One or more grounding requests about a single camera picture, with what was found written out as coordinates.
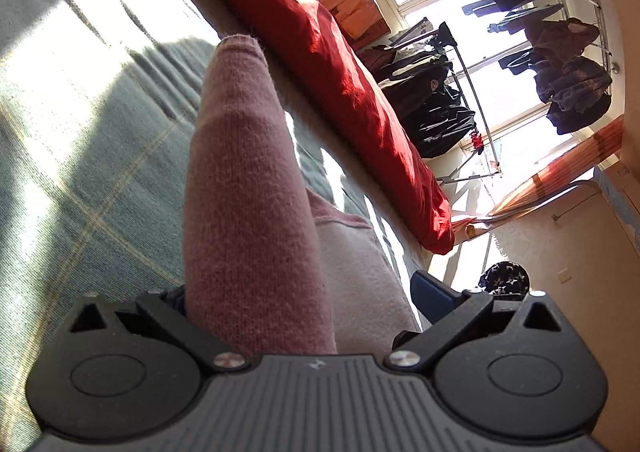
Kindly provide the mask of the pink and white sweater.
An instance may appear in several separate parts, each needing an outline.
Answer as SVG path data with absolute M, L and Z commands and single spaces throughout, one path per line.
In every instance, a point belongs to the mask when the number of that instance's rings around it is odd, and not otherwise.
M 183 209 L 188 318 L 247 357 L 373 354 L 419 324 L 367 220 L 309 190 L 255 38 L 206 72 Z

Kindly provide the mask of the navy star-patterned garment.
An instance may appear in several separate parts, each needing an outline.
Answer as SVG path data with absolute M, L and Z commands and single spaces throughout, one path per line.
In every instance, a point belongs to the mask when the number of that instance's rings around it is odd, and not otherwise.
M 478 287 L 504 301 L 522 301 L 529 292 L 530 282 L 521 265 L 500 261 L 480 276 Z

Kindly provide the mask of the black hanging jacket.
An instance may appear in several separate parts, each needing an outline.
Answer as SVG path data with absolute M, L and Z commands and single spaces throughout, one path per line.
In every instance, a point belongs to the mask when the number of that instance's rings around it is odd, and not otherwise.
M 439 50 L 401 57 L 384 46 L 358 53 L 423 159 L 447 153 L 476 131 L 475 112 L 447 83 L 452 62 Z

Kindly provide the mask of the right orange curtain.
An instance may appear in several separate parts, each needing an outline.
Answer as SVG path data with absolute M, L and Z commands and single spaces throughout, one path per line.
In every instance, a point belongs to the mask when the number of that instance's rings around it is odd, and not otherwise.
M 530 176 L 487 215 L 456 220 L 452 224 L 454 242 L 474 239 L 494 226 L 533 212 L 561 193 L 583 185 L 585 180 L 578 177 L 620 151 L 623 134 L 624 116 L 621 114 Z

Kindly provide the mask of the green plaid bed blanket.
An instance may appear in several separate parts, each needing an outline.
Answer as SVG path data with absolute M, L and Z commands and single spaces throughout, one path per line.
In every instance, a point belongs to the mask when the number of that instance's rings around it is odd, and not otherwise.
M 1 446 L 78 297 L 183 280 L 182 207 L 206 69 L 241 31 L 221 0 L 1 0 Z

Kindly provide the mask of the metal drying rack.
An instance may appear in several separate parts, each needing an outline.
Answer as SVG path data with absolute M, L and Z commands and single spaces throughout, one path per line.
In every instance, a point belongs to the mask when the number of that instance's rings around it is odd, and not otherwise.
M 400 58 L 386 68 L 383 92 L 422 159 L 468 144 L 468 155 L 439 183 L 498 177 L 498 152 L 457 38 L 445 21 L 431 31 L 424 26 L 420 21 L 390 44 Z

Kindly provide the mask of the red duvet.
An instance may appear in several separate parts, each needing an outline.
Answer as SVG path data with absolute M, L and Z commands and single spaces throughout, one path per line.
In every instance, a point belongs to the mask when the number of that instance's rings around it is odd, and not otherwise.
M 454 246 L 449 201 L 373 76 L 318 0 L 223 0 L 290 70 L 418 242 Z

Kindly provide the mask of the orange hanging cloth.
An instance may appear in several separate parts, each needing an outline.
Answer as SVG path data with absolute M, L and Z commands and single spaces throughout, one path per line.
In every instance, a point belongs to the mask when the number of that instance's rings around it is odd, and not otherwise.
M 390 34 L 375 0 L 318 0 L 334 17 L 348 44 L 361 49 Z

